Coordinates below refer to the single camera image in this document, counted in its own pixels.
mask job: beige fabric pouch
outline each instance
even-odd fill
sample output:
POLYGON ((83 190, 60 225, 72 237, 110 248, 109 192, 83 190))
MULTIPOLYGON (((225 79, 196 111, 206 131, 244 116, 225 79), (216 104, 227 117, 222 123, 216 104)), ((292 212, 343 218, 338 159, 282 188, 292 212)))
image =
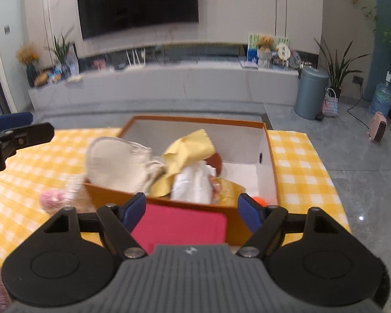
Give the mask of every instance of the beige fabric pouch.
POLYGON ((165 171, 152 149, 120 138, 102 136, 87 149, 86 174, 90 183, 127 193, 148 193, 165 171))

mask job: television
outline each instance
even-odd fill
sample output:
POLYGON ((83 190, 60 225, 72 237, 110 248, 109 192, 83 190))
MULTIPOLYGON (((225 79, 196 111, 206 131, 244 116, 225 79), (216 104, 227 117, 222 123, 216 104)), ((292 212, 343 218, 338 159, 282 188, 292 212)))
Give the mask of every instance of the television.
POLYGON ((133 27, 198 22, 198 0, 77 0, 82 38, 133 27))

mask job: orange box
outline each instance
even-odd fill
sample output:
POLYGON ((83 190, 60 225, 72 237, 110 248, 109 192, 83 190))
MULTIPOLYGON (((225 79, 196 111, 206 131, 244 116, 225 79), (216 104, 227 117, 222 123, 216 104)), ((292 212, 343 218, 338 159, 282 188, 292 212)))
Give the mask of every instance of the orange box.
MULTIPOLYGON (((118 137, 151 147, 155 157, 161 156, 175 140, 204 129, 223 160, 221 176, 246 188, 250 196, 260 196, 268 204, 278 204, 278 186, 268 133, 262 122, 171 116, 134 116, 118 137)), ((124 204, 130 193, 85 183, 93 204, 98 208, 107 203, 124 204)), ((147 197, 147 202, 163 206, 220 212, 228 225, 226 242, 242 245, 250 236, 236 206, 200 205, 188 202, 147 197)))

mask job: white cloth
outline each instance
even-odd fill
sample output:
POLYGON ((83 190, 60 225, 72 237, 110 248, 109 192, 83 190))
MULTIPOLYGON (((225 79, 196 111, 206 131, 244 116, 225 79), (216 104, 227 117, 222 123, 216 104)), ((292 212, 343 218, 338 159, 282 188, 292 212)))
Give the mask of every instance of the white cloth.
POLYGON ((181 173, 175 176, 171 200, 211 204, 213 187, 209 175, 216 176, 216 169, 206 165, 205 161, 184 167, 181 173))
POLYGON ((87 149, 86 173, 90 183, 127 193, 149 192, 165 171, 152 149, 120 138, 102 136, 87 149))

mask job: pink heater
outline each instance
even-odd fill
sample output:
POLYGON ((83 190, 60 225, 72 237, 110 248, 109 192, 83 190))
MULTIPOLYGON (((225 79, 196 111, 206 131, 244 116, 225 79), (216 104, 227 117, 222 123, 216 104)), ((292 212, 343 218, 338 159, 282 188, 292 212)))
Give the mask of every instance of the pink heater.
POLYGON ((369 140, 380 143, 387 129, 387 119, 381 112, 376 112, 369 126, 369 140))

